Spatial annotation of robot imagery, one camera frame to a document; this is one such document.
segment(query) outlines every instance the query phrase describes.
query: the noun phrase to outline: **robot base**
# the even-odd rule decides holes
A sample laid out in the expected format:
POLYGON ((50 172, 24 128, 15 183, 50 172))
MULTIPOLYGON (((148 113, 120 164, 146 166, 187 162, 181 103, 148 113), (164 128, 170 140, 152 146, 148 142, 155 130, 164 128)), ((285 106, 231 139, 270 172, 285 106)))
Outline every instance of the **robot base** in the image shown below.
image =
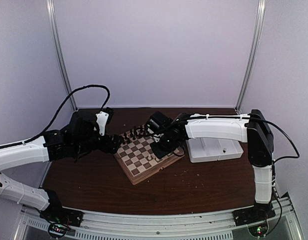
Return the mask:
POLYGON ((264 211, 263 209, 259 209, 259 207, 257 206, 253 206, 249 208, 235 210, 233 211, 233 216, 236 226, 241 226, 273 218, 274 216, 276 216, 276 213, 273 209, 272 204, 270 204, 270 208, 266 211, 264 211))

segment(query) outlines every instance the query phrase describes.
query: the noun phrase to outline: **chessboard square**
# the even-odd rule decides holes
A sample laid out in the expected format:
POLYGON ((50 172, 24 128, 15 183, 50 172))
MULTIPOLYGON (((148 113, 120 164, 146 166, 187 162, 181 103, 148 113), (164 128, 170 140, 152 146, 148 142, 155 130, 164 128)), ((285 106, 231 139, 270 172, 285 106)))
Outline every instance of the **chessboard square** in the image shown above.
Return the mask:
POLYGON ((147 163, 145 163, 143 166, 144 166, 146 169, 149 169, 152 165, 151 165, 149 162, 147 162, 147 163))
POLYGON ((126 150, 126 154, 128 155, 128 154, 130 154, 130 153, 132 153, 133 151, 129 148, 129 149, 127 149, 126 150))
POLYGON ((155 166, 155 165, 157 165, 157 162, 156 162, 156 160, 151 160, 151 161, 149 161, 149 163, 152 165, 152 166, 155 166))
POLYGON ((127 166, 129 171, 133 171, 134 169, 136 169, 136 166, 134 164, 131 164, 129 166, 127 166))
POLYGON ((141 149, 139 149, 140 150, 140 152, 141 153, 144 153, 144 152, 146 152, 147 150, 146 150, 146 148, 144 148, 144 147, 142 147, 141 149))
POLYGON ((142 152, 143 153, 143 156, 144 157, 148 157, 149 156, 149 153, 148 153, 148 151, 146 150, 145 152, 142 152))
POLYGON ((128 146, 128 145, 125 145, 125 146, 123 146, 123 149, 124 149, 124 150, 127 150, 127 149, 129 149, 129 146, 128 146))
POLYGON ((143 146, 143 144, 138 144, 138 145, 136 145, 136 147, 137 147, 137 149, 142 149, 144 146, 143 146))
POLYGON ((119 149, 117 150, 117 153, 120 154, 120 153, 122 153, 123 151, 124 151, 124 149, 121 147, 121 148, 119 148, 119 149))
POLYGON ((122 157, 126 156, 127 153, 126 153, 125 151, 123 151, 123 152, 121 152, 119 155, 120 155, 120 157, 122 158, 122 157))
POLYGON ((130 148, 132 148, 132 147, 135 146, 135 144, 134 144, 133 142, 131 142, 131 143, 128 144, 128 146, 129 146, 130 148))
POLYGON ((130 159, 133 163, 138 162, 138 158, 137 157, 133 157, 130 159))
POLYGON ((124 157, 122 157, 122 160, 125 162, 125 161, 127 161, 127 160, 129 160, 129 156, 124 156, 124 157))
POLYGON ((140 150, 137 150, 137 151, 134 152, 134 154, 135 154, 135 156, 138 156, 138 155, 141 154, 141 152, 140 152, 140 150))
POLYGON ((149 143, 147 141, 144 141, 144 142, 142 142, 142 145, 147 146, 147 145, 149 145, 149 143))
POLYGON ((141 173, 146 171, 146 168, 144 166, 140 166, 137 168, 141 173))
POLYGON ((137 168, 132 170, 131 172, 134 176, 140 173, 140 171, 137 168))
POLYGON ((127 161, 125 162, 125 164, 126 164, 126 166, 129 166, 129 165, 133 164, 133 162, 129 159, 129 160, 127 160, 127 161))
POLYGON ((137 155, 136 157, 137 157, 139 160, 144 159, 144 155, 143 155, 143 154, 137 155))
POLYGON ((146 163, 148 163, 148 160, 147 159, 145 159, 145 158, 143 158, 143 159, 141 159, 141 160, 139 160, 143 165, 144 164, 146 164, 146 163))
POLYGON ((146 140, 145 140, 143 137, 141 137, 141 138, 138 139, 138 141, 139 141, 140 143, 143 143, 143 142, 145 142, 146 140))
POLYGON ((142 166, 143 164, 140 161, 137 161, 137 162, 134 163, 134 165, 138 168, 138 167, 142 166))
POLYGON ((129 156, 129 158, 133 158, 133 157, 135 157, 135 154, 133 152, 131 152, 128 156, 129 156))

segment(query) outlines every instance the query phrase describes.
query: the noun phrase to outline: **black cable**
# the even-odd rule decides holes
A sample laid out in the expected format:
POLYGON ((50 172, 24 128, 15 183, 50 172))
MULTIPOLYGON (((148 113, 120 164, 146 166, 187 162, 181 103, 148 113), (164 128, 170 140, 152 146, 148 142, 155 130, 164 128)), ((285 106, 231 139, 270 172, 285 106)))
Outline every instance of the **black cable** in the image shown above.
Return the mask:
POLYGON ((269 234, 271 234, 273 232, 273 230, 278 226, 278 224, 279 224, 279 222, 280 222, 280 220, 282 219, 282 216, 283 216, 283 207, 282 207, 282 204, 280 203, 280 201, 278 200, 278 198, 275 194, 274 188, 273 188, 273 194, 274 194, 274 197, 275 197, 275 199, 278 202, 279 207, 280 207, 280 216, 278 218, 278 221, 276 222, 276 225, 268 233, 266 233, 265 236, 268 236, 269 234))
POLYGON ((75 92, 78 92, 78 91, 81 91, 83 89, 88 89, 88 88, 101 88, 101 89, 105 89, 107 91, 107 98, 106 100, 104 101, 102 107, 101 107, 101 110, 104 108, 104 106, 106 105, 106 103, 108 102, 109 100, 109 97, 110 97, 110 91, 109 89, 104 86, 104 85, 98 85, 98 84, 90 84, 90 85, 86 85, 86 86, 82 86, 82 87, 79 87, 75 90, 73 90, 70 94, 67 95, 67 97, 65 98, 65 100, 61 103, 61 105, 59 106, 59 108, 57 109, 55 115, 53 116, 52 120, 49 122, 49 124, 43 129, 43 131, 41 131, 39 134, 33 136, 32 138, 28 139, 28 140, 25 140, 25 141, 19 141, 19 142, 15 142, 15 143, 10 143, 10 144, 5 144, 5 145, 1 145, 0 146, 0 149, 4 149, 4 148, 9 148, 9 147, 14 147, 14 146, 18 146, 18 145, 22 145, 22 144, 26 144, 26 143, 29 143, 31 141, 34 141, 36 140, 37 138, 39 138, 42 134, 44 134, 48 129, 49 127, 53 124, 53 122, 55 121, 57 115, 59 114, 60 110, 62 109, 62 107, 65 105, 65 103, 67 102, 67 100, 75 93, 75 92))

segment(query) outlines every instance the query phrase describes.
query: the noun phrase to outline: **white plastic tray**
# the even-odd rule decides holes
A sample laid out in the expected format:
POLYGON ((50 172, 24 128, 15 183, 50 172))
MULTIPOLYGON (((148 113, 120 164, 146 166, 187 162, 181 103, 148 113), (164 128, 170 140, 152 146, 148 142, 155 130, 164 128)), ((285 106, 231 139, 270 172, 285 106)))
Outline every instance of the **white plastic tray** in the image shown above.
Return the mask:
POLYGON ((192 163, 240 158, 243 149, 238 141, 215 138, 197 138, 187 141, 192 163))

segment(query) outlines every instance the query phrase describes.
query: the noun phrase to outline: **lavender wall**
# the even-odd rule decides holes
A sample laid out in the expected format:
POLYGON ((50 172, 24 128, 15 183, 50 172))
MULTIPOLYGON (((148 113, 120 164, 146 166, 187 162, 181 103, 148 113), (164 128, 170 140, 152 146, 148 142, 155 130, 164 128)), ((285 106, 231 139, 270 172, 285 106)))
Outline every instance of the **lavender wall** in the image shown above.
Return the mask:
MULTIPOLYGON (((29 138, 50 121, 66 97, 45 1, 0 0, 0 144, 29 138)), ((66 105, 54 128, 69 121, 66 105)), ((5 171, 38 186, 45 164, 5 171)), ((20 206, 0 199, 0 240, 11 239, 20 206)))
MULTIPOLYGON (((72 87, 105 84, 114 107, 235 106, 257 8, 255 0, 55 1, 72 87)), ((79 107, 104 97, 75 95, 79 107)))
MULTIPOLYGON (((308 0, 267 1, 264 28, 242 111, 259 108, 298 146, 300 159, 277 163, 279 192, 288 191, 308 239, 308 0)), ((275 156, 294 154, 275 131, 275 156)))

